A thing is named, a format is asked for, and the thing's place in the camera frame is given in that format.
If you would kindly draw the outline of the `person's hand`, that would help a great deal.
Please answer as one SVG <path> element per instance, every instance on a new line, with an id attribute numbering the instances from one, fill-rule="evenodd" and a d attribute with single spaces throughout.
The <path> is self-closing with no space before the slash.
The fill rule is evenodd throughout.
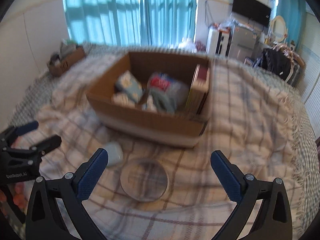
<path id="1" fill-rule="evenodd" d="M 24 195 L 24 182 L 9 184 L 8 189 L 12 194 L 14 204 L 17 205 L 21 210 L 27 207 L 27 200 Z"/>

